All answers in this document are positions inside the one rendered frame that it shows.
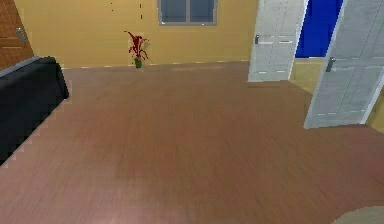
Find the red house plant green pot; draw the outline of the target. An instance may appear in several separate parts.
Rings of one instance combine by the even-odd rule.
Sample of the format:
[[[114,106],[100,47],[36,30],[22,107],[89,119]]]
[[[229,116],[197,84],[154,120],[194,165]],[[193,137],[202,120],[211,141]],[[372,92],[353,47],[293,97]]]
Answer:
[[[134,64],[137,69],[143,66],[143,62],[148,59],[147,52],[143,49],[144,44],[148,42],[148,39],[141,35],[134,35],[127,31],[127,34],[131,37],[132,45],[129,47],[128,52],[132,53]]]

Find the grey framed window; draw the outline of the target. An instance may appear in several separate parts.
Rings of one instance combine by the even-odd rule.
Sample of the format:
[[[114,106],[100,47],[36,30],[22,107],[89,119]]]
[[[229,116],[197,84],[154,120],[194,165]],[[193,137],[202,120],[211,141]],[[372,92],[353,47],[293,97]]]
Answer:
[[[161,26],[215,26],[217,0],[158,0]]]

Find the white panelled door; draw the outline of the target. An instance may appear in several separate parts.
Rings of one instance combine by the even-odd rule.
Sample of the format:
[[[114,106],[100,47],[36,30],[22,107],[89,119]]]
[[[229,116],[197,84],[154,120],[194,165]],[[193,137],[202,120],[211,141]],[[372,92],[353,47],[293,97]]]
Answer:
[[[249,82],[288,80],[309,0],[258,0]],[[255,36],[259,35],[259,44]]]
[[[383,86],[384,0],[343,0],[304,127],[365,123]]]

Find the black sofa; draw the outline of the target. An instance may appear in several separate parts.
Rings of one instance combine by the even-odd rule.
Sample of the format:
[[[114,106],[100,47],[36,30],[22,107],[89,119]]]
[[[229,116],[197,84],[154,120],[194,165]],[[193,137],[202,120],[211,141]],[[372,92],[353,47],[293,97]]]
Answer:
[[[0,71],[0,166],[69,91],[54,57],[32,57]]]

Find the brown wooden door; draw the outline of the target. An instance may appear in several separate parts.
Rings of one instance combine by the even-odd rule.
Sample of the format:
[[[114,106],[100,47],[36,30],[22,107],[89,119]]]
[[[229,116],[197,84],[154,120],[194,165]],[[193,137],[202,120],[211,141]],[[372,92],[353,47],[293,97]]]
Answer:
[[[26,43],[16,34],[22,28]],[[15,0],[0,0],[0,71],[34,56]]]

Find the beige round table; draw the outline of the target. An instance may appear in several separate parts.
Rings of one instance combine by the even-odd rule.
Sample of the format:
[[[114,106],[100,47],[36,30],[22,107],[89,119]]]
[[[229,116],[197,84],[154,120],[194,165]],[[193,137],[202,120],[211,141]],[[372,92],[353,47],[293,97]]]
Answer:
[[[347,212],[332,224],[384,224],[384,206],[373,206]]]

